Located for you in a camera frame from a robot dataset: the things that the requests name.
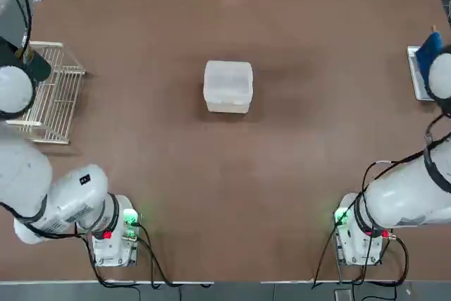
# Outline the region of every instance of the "black cable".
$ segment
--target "black cable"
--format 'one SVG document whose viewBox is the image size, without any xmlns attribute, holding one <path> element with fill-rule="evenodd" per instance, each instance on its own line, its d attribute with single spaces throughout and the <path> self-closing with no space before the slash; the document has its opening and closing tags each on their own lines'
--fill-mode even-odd
<svg viewBox="0 0 451 301">
<path fill-rule="evenodd" d="M 393 297 L 381 297 L 381 296 L 375 296 L 375 295 L 368 295 L 362 299 L 362 301 L 365 301 L 367 299 L 377 299 L 377 300 L 386 300 L 386 301 L 396 301 L 397 299 L 397 288 L 395 287 L 395 295 Z M 357 301 L 355 297 L 355 291 L 354 291 L 354 285 L 352 285 L 352 300 Z"/>
<path fill-rule="evenodd" d="M 138 238 L 138 241 L 140 243 L 142 243 L 147 248 L 147 250 L 149 251 L 150 256 L 151 256 L 151 260 L 153 260 L 155 262 L 155 265 L 156 265 L 157 269 L 159 270 L 159 273 L 161 274 L 161 277 L 162 277 L 164 283 L 166 285 L 168 285 L 169 287 L 172 287 L 172 288 L 177 288 L 177 287 L 182 286 L 183 284 L 173 283 L 173 282 L 169 281 L 168 278 L 166 278 L 166 275 L 164 274 L 163 269 L 161 268 L 161 265 L 160 265 L 158 259 L 156 258 L 155 254 L 154 254 L 154 251 L 152 249 L 152 245 L 151 245 L 151 242 L 150 242 L 150 236 L 149 236 L 149 233 L 147 232 L 147 229 L 141 223 L 134 223 L 134 224 L 132 224 L 132 226 L 139 227 L 139 228 L 141 228 L 144 231 L 144 234 L 146 235 L 147 242 L 145 242 L 141 238 Z"/>
<path fill-rule="evenodd" d="M 399 287 L 404 283 L 404 281 L 406 281 L 407 274 L 409 273 L 409 251 L 407 250 L 407 246 L 399 236 L 397 236 L 395 240 L 401 245 L 402 250 L 404 251 L 404 271 L 402 272 L 401 277 L 398 281 L 395 282 L 369 281 L 369 283 L 372 283 L 373 285 L 379 285 L 380 287 Z"/>
<path fill-rule="evenodd" d="M 20 54 L 18 56 L 18 59 L 21 60 L 23 57 L 23 54 L 28 48 L 28 45 L 30 43 L 31 38 L 31 25 L 32 25 L 32 16 L 31 16 L 31 8 L 30 8 L 30 2 L 28 0 L 25 1 L 25 7 L 27 9 L 27 16 L 28 16 L 28 25 L 27 25 L 27 37 L 25 38 L 25 43 L 23 45 L 22 51 L 20 51 Z"/>
<path fill-rule="evenodd" d="M 22 4 L 20 3 L 20 1 L 19 0 L 15 0 L 15 1 L 16 1 L 17 5 L 19 6 L 20 13 L 22 14 L 23 22 L 25 24 L 25 29 L 27 29 L 28 28 L 28 19 L 27 19 L 27 16 L 25 15 L 25 11 L 23 10 L 23 7 L 22 7 Z"/>
<path fill-rule="evenodd" d="M 138 292 L 139 295 L 139 301 L 141 301 L 141 290 L 138 288 L 140 285 L 139 283 L 114 283 L 114 282 L 108 282 L 105 281 L 104 278 L 101 277 L 100 273 L 97 271 L 96 262 L 94 257 L 92 256 L 91 248 L 89 247 L 89 242 L 86 238 L 83 236 L 80 236 L 83 243 L 85 244 L 88 257 L 89 257 L 89 263 L 91 264 L 92 271 L 94 272 L 94 275 L 96 276 L 97 282 L 99 282 L 102 286 L 105 288 L 130 288 L 134 289 Z"/>
</svg>

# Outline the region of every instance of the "green indicator light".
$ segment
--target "green indicator light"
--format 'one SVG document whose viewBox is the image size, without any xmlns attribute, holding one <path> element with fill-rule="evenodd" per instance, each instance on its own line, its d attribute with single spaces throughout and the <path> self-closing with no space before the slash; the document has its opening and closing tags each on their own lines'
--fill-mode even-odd
<svg viewBox="0 0 451 301">
<path fill-rule="evenodd" d="M 138 221 L 138 213 L 134 209 L 124 209 L 124 222 L 135 223 Z"/>
<path fill-rule="evenodd" d="M 345 225 L 347 223 L 347 208 L 341 207 L 335 211 L 335 223 L 340 222 L 338 225 Z"/>
</svg>

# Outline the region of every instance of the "tabletop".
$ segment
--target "tabletop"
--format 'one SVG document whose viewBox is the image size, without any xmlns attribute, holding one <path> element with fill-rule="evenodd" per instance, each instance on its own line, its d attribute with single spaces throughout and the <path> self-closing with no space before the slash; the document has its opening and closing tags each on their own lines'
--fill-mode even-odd
<svg viewBox="0 0 451 301">
<path fill-rule="evenodd" d="M 100 165 L 174 281 L 309 281 L 367 165 L 424 145 L 438 110 L 415 100 L 406 48 L 432 25 L 450 40 L 440 0 L 43 0 L 32 38 L 89 74 L 71 145 L 42 150 L 55 178 Z M 208 60 L 251 63 L 248 114 L 207 111 Z M 94 280 L 79 240 L 26 245 L 3 210 L 0 229 L 2 281 Z M 449 280 L 447 226 L 397 233 L 408 279 Z M 369 278 L 398 277 L 393 249 Z M 104 277 L 148 281 L 143 252 Z M 338 279 L 331 246 L 319 278 Z"/>
</svg>

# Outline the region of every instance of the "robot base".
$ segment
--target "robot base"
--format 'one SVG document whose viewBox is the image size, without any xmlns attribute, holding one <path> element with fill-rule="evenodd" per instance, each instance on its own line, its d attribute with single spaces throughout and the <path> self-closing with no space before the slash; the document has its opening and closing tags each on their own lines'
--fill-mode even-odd
<svg viewBox="0 0 451 301">
<path fill-rule="evenodd" d="M 346 212 L 356 196 L 356 193 L 350 193 L 343 197 L 340 206 L 334 213 L 335 223 Z M 341 224 L 335 230 L 333 239 L 338 270 L 340 270 L 340 266 L 363 266 L 365 263 L 375 265 L 380 262 L 382 237 L 373 238 L 369 249 L 370 237 L 358 227 L 353 208 L 342 218 Z"/>
<path fill-rule="evenodd" d="M 130 200 L 123 195 L 116 195 L 119 203 L 118 224 L 110 238 L 102 240 L 92 237 L 92 247 L 97 266 L 117 267 L 135 266 L 138 248 L 138 228 L 129 225 L 138 222 L 138 214 Z"/>
</svg>

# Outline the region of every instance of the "floor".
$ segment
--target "floor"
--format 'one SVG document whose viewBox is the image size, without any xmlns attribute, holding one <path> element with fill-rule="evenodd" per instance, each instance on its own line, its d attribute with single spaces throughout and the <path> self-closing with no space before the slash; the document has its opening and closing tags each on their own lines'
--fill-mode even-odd
<svg viewBox="0 0 451 301">
<path fill-rule="evenodd" d="M 14 6 L 10 6 L 0 17 L 0 34 L 6 39 L 18 44 L 23 34 L 20 12 Z M 336 289 L 346 289 L 346 286 L 337 286 L 334 283 L 320 285 L 316 290 L 311 290 L 311 284 L 261 284 L 261 283 L 216 283 L 209 289 L 198 285 L 188 285 L 181 288 L 182 299 L 190 300 L 261 300 L 261 301 L 291 301 L 291 300 L 334 300 Z M 140 288 L 142 300 L 177 301 L 179 293 L 177 289 L 162 287 L 160 290 L 152 290 L 145 285 Z M 398 288 L 397 299 L 408 300 L 448 300 L 451 295 L 451 283 L 439 282 L 412 282 Z M 379 288 L 364 284 L 356 288 L 355 300 L 361 300 L 368 295 L 379 297 L 393 297 L 392 288 Z M 0 300 L 67 300 L 84 301 L 92 300 L 138 300 L 135 290 L 108 290 L 96 283 L 57 283 L 57 284 L 27 284 L 27 285 L 0 285 Z"/>
</svg>

